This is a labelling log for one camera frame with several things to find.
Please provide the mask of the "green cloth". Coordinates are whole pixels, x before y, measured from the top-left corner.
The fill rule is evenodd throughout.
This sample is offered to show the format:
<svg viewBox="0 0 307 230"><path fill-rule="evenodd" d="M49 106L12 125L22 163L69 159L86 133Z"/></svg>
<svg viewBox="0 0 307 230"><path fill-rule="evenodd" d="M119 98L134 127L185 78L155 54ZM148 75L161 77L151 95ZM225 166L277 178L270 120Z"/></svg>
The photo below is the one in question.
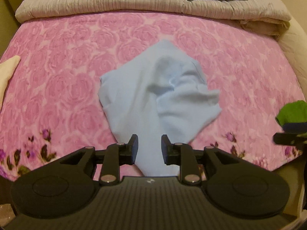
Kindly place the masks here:
<svg viewBox="0 0 307 230"><path fill-rule="evenodd" d="M306 107L303 100L287 103L279 110L275 120L281 127L288 123L306 122Z"/></svg>

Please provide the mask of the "light blue sweatshirt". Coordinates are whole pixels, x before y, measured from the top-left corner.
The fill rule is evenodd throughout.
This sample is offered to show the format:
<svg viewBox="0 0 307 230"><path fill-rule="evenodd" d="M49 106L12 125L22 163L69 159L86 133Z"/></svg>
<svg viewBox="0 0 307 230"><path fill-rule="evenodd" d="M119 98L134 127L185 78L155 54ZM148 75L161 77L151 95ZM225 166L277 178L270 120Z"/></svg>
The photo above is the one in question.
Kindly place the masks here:
<svg viewBox="0 0 307 230"><path fill-rule="evenodd" d="M171 177L161 137L188 143L221 112L219 91L208 88L197 60L168 40L100 77L99 100L118 142L138 136L135 163L147 177Z"/></svg>

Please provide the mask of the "pink floral bed blanket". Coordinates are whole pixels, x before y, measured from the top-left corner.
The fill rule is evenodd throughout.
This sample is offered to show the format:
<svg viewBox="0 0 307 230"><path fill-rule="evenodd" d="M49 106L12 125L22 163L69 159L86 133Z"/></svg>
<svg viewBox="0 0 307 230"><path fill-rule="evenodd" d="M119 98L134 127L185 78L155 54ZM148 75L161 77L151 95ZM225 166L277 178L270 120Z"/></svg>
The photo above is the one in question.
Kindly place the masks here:
<svg viewBox="0 0 307 230"><path fill-rule="evenodd" d="M303 92L280 46L233 21L154 12L104 14L24 23L2 56L21 60L1 109L1 176L20 175L81 147L104 149L114 137L98 99L100 76L166 39L197 60L219 117L193 140L274 170L296 159L275 145L275 120Z"/></svg>

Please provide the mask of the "cream quilted headboard cushion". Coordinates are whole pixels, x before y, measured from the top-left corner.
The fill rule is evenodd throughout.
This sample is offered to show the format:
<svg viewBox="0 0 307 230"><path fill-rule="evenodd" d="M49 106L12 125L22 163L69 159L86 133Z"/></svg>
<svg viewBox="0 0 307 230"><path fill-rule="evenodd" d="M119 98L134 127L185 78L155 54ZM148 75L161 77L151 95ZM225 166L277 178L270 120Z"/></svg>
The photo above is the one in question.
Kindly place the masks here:
<svg viewBox="0 0 307 230"><path fill-rule="evenodd" d="M277 42L291 65L306 99L306 33L294 17L289 22L289 28L281 34Z"/></svg>

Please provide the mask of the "folded beige blanket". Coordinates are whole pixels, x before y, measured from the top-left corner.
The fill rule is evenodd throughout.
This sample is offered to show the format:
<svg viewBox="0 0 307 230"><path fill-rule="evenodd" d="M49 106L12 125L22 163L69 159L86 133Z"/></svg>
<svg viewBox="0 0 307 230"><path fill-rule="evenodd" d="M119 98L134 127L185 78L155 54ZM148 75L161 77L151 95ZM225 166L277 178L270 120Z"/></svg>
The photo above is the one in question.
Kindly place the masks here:
<svg viewBox="0 0 307 230"><path fill-rule="evenodd" d="M290 27L290 23L272 18L261 20L240 20L241 27L249 32L272 36L278 40Z"/></svg>

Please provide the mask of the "folded striped grey quilt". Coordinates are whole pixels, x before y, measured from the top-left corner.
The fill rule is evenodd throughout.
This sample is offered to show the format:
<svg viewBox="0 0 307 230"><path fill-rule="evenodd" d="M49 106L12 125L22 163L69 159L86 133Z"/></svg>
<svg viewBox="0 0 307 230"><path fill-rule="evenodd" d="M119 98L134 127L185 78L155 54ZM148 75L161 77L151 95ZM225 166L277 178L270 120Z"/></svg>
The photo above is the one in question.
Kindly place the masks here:
<svg viewBox="0 0 307 230"><path fill-rule="evenodd" d="M24 0L15 17L20 22L111 10L174 12L213 19L278 23L291 14L281 0Z"/></svg>

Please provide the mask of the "cream white cloth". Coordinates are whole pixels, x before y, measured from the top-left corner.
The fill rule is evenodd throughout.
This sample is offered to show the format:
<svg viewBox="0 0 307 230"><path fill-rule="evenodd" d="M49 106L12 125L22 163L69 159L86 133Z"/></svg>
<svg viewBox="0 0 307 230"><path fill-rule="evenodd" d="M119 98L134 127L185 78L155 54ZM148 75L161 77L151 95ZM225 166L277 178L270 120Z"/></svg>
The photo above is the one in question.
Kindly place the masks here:
<svg viewBox="0 0 307 230"><path fill-rule="evenodd" d="M7 88L8 82L14 74L15 69L17 68L21 57L13 56L6 61L1 63L1 71L0 71L0 106L2 108L3 99L5 90Z"/></svg>

